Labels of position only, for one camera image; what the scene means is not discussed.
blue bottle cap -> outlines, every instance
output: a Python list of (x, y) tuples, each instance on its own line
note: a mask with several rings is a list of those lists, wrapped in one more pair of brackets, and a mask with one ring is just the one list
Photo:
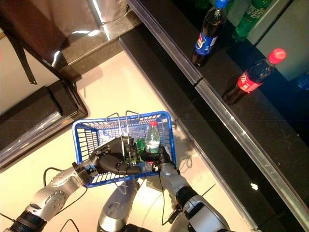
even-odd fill
[(228, 0), (217, 0), (216, 7), (225, 8), (228, 4)]

blue shopping basket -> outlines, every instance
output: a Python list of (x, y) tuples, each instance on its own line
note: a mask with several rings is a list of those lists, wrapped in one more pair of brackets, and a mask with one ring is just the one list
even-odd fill
[[(146, 138), (146, 133), (149, 128), (150, 121), (158, 122), (158, 129), (160, 133), (160, 145), (169, 149), (172, 161), (176, 164), (176, 155), (174, 147), (174, 139), (172, 132), (172, 122), (170, 115), (165, 111), (135, 114), (123, 117), (107, 117), (100, 119), (85, 119), (76, 121), (73, 126), (73, 137), (75, 143), (77, 163), (81, 163), (89, 158), (96, 147), (104, 144), (120, 135), (129, 136), (137, 139)], [(148, 171), (146, 162), (137, 164), (141, 167), (142, 173), (134, 175), (135, 178), (146, 177), (151, 175), (158, 175), (158, 173)], [(130, 176), (115, 175), (112, 173), (98, 174), (87, 187), (95, 187), (109, 184), (112, 182), (122, 181)]]

black strap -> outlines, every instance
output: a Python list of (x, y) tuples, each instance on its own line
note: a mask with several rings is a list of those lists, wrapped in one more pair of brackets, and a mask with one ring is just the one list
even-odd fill
[(21, 65), (23, 66), (24, 70), (25, 70), (25, 73), (28, 77), (28, 80), (30, 82), (30, 84), (34, 84), (34, 85), (37, 85), (37, 81), (35, 80), (34, 78), (34, 75), (31, 71), (31, 68), (28, 64), (28, 61), (27, 61), (27, 57), (26, 57), (26, 54), (25, 54), (25, 51), (24, 51), (24, 48), (21, 44), (21, 42), (15, 38), (14, 36), (10, 35), (10, 34), (6, 34), (6, 37), (8, 37), (9, 41), (11, 42), (19, 60), (20, 60), (20, 63)]

green soda bottle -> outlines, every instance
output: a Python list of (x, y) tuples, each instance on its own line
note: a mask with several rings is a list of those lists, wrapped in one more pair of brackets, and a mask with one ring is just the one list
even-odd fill
[(233, 39), (237, 42), (245, 40), (270, 3), (271, 0), (252, 0), (251, 6), (246, 10), (240, 23), (232, 34)]

white floor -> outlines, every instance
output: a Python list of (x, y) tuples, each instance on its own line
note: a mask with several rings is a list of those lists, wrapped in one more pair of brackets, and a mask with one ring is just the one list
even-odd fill
[[(77, 88), (89, 110), (89, 118), (102, 118), (114, 112), (124, 115), (126, 110), (139, 113), (166, 110), (137, 70), (129, 57), (121, 52), (115, 57), (92, 69)], [(204, 196), (226, 219), (231, 230), (237, 232), (250, 231), (237, 209), (216, 181), (199, 154), (190, 146), (186, 137), (176, 129), (174, 132), (176, 155), (182, 175), (192, 188), (203, 194), (208, 188), (215, 186)], [(42, 174), (48, 167), (66, 169), (76, 160), (71, 130), (67, 130), (44, 143), (26, 158), (0, 175), (0, 212), (17, 218), (30, 203), (37, 190), (42, 188)], [(55, 173), (50, 171), (47, 180)], [(135, 198), (128, 222), (142, 226), (154, 232), (169, 231), (170, 224), (161, 226), (163, 197), (158, 190), (150, 188), (154, 180), (145, 181)], [(116, 185), (109, 184), (91, 188), (78, 202), (54, 217), (45, 227), (45, 232), (60, 231), (67, 219), (75, 221), (82, 232), (94, 232), (102, 207)], [(84, 189), (77, 190), (68, 200), (74, 201)], [(171, 212), (170, 199), (165, 192), (166, 220)], [(11, 222), (0, 217), (0, 231), (10, 227)], [(71, 223), (64, 232), (76, 231)]]

